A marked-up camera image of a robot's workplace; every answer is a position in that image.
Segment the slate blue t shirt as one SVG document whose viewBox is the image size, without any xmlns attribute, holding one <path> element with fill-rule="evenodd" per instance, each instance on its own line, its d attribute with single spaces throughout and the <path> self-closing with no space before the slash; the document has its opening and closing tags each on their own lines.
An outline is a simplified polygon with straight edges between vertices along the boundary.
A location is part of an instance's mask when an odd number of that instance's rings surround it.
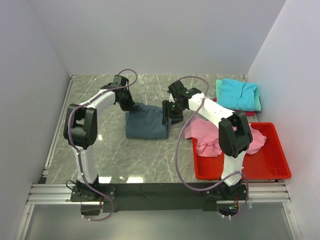
<svg viewBox="0 0 320 240">
<path fill-rule="evenodd" d="M 125 113 L 125 136 L 138 140 L 167 140 L 171 123 L 162 124 L 163 109 L 141 102 L 135 104 L 135 111 Z"/>
</svg>

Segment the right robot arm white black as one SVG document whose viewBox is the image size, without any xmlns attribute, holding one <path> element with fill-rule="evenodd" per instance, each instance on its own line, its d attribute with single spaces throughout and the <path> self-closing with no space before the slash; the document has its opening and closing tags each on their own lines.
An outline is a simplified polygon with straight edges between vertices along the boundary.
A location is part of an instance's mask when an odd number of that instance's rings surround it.
<svg viewBox="0 0 320 240">
<path fill-rule="evenodd" d="M 244 174 L 243 161 L 250 144 L 253 141 L 250 124 L 243 111 L 234 112 L 207 97 L 193 87 L 187 89 L 181 79 L 176 80 L 168 87 L 170 97 L 162 101 L 162 124 L 170 122 L 172 125 L 183 122 L 184 111 L 190 110 L 193 114 L 184 122 L 181 129 L 185 131 L 196 114 L 209 120 L 218 129 L 218 141 L 224 154 L 221 179 L 218 183 L 201 189 L 202 192 L 219 187 L 223 194 L 237 193 L 241 187 Z"/>
</svg>

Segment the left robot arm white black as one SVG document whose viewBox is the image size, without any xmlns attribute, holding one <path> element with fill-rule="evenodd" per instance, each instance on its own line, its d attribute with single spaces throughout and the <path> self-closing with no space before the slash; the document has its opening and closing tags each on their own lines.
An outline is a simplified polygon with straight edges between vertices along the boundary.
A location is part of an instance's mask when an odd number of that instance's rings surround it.
<svg viewBox="0 0 320 240">
<path fill-rule="evenodd" d="M 93 157 L 93 144 L 98 137 L 98 114 L 114 104 L 119 104 L 124 112 L 133 111 L 135 102 L 129 86 L 126 78 L 111 82 L 87 101 L 67 107 L 63 137 L 75 156 L 77 180 L 74 192 L 78 196 L 93 200 L 101 193 Z"/>
</svg>

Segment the pink t shirt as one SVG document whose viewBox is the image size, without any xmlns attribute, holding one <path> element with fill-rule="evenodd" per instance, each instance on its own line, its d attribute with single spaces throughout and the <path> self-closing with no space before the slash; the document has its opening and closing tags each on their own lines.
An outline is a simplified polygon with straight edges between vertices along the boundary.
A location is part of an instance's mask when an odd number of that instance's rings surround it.
<svg viewBox="0 0 320 240">
<path fill-rule="evenodd" d="M 266 143 L 267 137 L 260 131 L 250 127 L 253 141 L 246 151 L 256 154 Z M 218 128 L 210 121 L 195 116 L 184 130 L 185 139 L 195 139 L 196 153 L 201 157 L 218 157 L 223 151 L 219 145 Z"/>
</svg>

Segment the crimson folded t shirt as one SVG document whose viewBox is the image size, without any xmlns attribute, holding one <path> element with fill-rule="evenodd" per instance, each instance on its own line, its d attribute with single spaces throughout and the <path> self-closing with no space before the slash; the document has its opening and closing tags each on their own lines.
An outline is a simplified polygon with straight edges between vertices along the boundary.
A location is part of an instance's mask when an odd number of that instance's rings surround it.
<svg viewBox="0 0 320 240">
<path fill-rule="evenodd" d="M 213 101 L 214 102 L 217 102 L 217 98 L 215 97 L 215 98 L 213 98 Z M 244 113 L 245 113 L 245 115 L 246 116 L 248 116 L 248 117 L 253 117 L 253 116 L 255 116 L 255 114 L 256 114 L 256 112 L 255 111 L 244 111 Z"/>
</svg>

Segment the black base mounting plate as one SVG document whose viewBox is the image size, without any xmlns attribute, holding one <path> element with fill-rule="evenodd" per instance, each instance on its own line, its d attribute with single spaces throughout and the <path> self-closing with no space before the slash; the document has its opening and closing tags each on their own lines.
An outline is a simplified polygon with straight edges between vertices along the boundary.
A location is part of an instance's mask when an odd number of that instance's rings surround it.
<svg viewBox="0 0 320 240">
<path fill-rule="evenodd" d="M 182 183 L 102 183 L 99 190 L 107 198 L 90 192 L 88 195 L 80 192 L 74 186 L 70 201 L 81 204 L 81 212 L 85 215 L 98 214 L 111 210 L 118 211 L 162 211 L 162 210 L 203 210 L 217 211 L 218 205 L 224 202 L 232 205 L 235 201 L 244 201 L 248 192 L 244 184 L 239 184 L 232 190 L 223 185 L 211 190 L 209 183 L 192 183 L 193 191 Z"/>
</svg>

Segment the red plastic bin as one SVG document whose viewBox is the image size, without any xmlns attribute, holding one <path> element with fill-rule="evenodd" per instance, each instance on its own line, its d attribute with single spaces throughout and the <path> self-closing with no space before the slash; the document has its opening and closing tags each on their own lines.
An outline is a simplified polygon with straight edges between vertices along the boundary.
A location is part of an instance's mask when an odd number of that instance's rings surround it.
<svg viewBox="0 0 320 240">
<path fill-rule="evenodd" d="M 255 154 L 246 154 L 242 172 L 249 180 L 284 180 L 291 178 L 281 142 L 275 126 L 270 122 L 251 122 L 251 127 L 267 137 L 264 146 Z M 224 155 L 204 157 L 197 154 L 196 139 L 192 139 L 194 172 L 198 180 L 219 180 L 224 165 Z"/>
</svg>

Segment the aluminium extrusion rail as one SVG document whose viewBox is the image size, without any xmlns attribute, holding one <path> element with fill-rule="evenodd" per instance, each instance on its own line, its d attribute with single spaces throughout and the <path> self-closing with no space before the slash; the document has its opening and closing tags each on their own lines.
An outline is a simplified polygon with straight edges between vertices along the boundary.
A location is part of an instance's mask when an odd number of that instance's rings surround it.
<svg viewBox="0 0 320 240">
<path fill-rule="evenodd" d="M 290 240 L 289 194 L 284 182 L 252 182 L 248 207 L 227 220 L 201 210 L 123 211 L 90 222 L 69 200 L 64 180 L 76 175 L 72 160 L 46 164 L 44 186 L 30 189 L 17 240 Z"/>
</svg>

